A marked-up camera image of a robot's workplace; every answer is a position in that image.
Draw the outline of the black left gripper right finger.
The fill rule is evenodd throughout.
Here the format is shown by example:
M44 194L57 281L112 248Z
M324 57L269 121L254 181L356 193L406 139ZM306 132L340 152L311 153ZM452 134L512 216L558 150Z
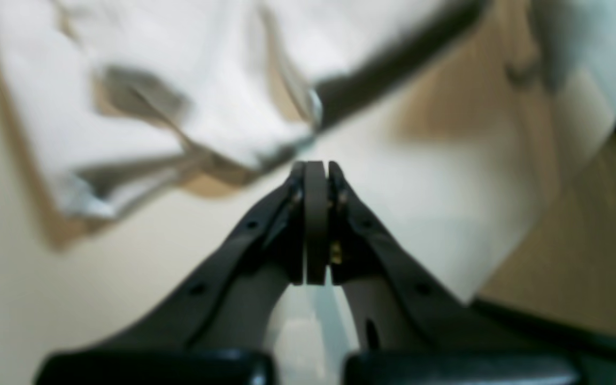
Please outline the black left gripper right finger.
M308 163L310 282L321 261L341 287L359 351L343 384L580 384L577 361L470 309L413 258L335 161Z

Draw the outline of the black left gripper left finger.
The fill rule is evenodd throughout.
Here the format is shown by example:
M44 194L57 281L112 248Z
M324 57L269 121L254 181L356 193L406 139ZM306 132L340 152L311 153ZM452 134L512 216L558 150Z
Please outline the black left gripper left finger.
M276 384L263 348L272 310L303 277L306 163L257 202L220 247L144 317L49 356L37 384Z

